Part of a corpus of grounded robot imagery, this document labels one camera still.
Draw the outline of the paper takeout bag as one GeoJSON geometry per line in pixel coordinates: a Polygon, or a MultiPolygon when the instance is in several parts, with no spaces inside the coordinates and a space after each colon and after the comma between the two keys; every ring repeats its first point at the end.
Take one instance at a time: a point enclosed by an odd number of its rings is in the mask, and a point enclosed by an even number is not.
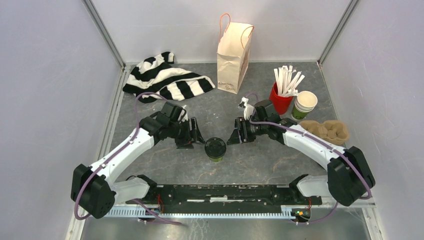
{"type": "Polygon", "coordinates": [[[233,22],[229,13],[219,20],[217,47],[217,87],[237,94],[246,75],[255,27],[248,23],[233,22]]]}

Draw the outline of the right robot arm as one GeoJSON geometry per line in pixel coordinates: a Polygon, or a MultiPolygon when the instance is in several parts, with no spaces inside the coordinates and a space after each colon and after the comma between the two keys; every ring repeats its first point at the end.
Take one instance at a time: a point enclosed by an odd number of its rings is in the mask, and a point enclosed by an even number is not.
{"type": "Polygon", "coordinates": [[[372,197],[371,189],[376,181],[363,152],[352,146],[329,143],[290,118],[282,118],[270,100],[255,105],[243,97],[238,105],[243,116],[234,121],[234,130],[227,145],[252,143],[258,136],[267,135],[280,144],[300,151],[322,168],[325,175],[298,177],[289,189],[289,199],[302,204],[309,197],[332,197],[337,203],[349,207],[358,199],[372,197]]]}

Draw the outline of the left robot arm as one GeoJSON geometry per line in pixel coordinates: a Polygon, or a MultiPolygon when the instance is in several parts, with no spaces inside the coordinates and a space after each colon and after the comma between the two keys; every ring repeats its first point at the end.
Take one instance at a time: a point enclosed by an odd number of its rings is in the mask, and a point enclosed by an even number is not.
{"type": "Polygon", "coordinates": [[[70,198],[75,203],[75,218],[83,219],[78,215],[79,207],[100,219],[116,204],[133,199],[153,203],[157,190],[152,183],[141,177],[121,182],[117,178],[139,156],[167,138],[173,139],[178,149],[193,149],[194,144],[206,143],[197,119],[188,118],[183,107],[166,102],[160,111],[141,119],[130,135],[106,156],[74,169],[70,198]]]}

